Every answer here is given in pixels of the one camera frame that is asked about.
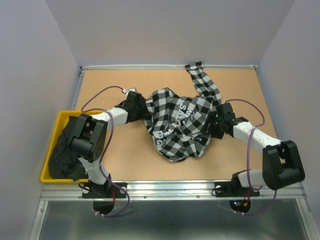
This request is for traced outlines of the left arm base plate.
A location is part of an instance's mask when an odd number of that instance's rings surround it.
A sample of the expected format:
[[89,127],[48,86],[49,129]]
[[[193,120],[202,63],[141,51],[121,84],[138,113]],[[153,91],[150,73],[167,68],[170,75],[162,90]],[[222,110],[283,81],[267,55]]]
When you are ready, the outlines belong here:
[[118,185],[122,188],[113,186],[111,183],[106,182],[103,185],[88,182],[80,182],[78,186],[82,189],[83,199],[125,199],[127,195],[124,190],[127,189],[126,182],[119,182]]

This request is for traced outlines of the black white checkered shirt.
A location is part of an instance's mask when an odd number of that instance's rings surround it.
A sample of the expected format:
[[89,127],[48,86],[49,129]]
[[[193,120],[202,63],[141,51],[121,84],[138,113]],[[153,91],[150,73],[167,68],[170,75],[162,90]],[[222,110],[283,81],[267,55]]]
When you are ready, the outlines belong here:
[[143,123],[156,150],[172,163],[204,154],[212,138],[205,129],[206,120],[222,102],[220,91],[202,62],[184,68],[198,92],[195,97],[179,96],[166,87],[154,91],[145,102],[148,116]]

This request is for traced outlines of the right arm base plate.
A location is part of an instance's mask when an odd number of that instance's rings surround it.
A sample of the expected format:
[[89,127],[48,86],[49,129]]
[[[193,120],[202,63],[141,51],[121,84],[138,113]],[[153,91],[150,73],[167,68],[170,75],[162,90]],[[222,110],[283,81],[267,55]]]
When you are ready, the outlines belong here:
[[249,187],[242,187],[231,181],[218,181],[211,190],[211,195],[218,198],[259,197],[260,192],[253,191]]

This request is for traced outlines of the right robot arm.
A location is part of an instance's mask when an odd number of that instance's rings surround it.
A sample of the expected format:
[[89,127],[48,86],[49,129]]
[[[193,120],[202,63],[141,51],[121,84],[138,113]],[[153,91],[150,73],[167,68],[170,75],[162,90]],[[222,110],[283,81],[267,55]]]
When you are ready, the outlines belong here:
[[260,187],[273,191],[300,183],[306,175],[298,147],[292,140],[282,141],[271,137],[252,125],[244,117],[236,117],[229,102],[216,106],[208,115],[205,131],[213,138],[224,135],[247,144],[247,150],[256,150],[262,157],[262,168],[236,172],[230,181],[219,187],[221,192],[242,196],[246,191],[259,192]]

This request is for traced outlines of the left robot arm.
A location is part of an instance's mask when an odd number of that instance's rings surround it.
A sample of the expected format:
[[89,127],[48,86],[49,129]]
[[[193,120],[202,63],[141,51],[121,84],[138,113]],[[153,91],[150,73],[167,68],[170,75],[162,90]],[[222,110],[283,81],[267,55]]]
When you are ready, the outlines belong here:
[[146,99],[141,93],[132,89],[125,96],[120,104],[109,110],[101,109],[101,113],[89,115],[83,110],[68,137],[68,149],[78,156],[88,176],[88,182],[81,186],[84,194],[106,197],[111,193],[111,175],[103,166],[103,157],[111,142],[105,142],[108,131],[113,136],[115,127],[148,115]]

